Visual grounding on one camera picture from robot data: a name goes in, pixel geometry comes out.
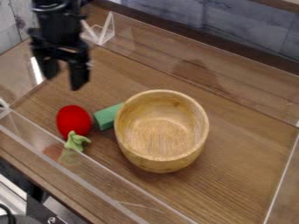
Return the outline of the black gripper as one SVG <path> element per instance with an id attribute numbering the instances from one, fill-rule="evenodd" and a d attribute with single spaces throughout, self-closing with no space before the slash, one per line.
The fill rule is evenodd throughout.
<path id="1" fill-rule="evenodd" d="M 69 86 L 77 91 L 89 82 L 89 48 L 79 38 L 85 18 L 75 11 L 35 11 L 38 26 L 27 29 L 31 55 L 41 74 L 50 80 L 59 71 L 58 61 L 69 62 Z"/>

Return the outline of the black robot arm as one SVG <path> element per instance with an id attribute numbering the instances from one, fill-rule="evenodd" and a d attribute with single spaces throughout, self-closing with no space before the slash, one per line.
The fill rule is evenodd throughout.
<path id="1" fill-rule="evenodd" d="M 31 0 L 31 12 L 38 21 L 29 28 L 30 50 L 42 76 L 50 80 L 59 71 L 58 61 L 67 63 L 69 87 L 78 90 L 89 81 L 89 46 L 81 39 L 79 14 L 83 0 Z"/>

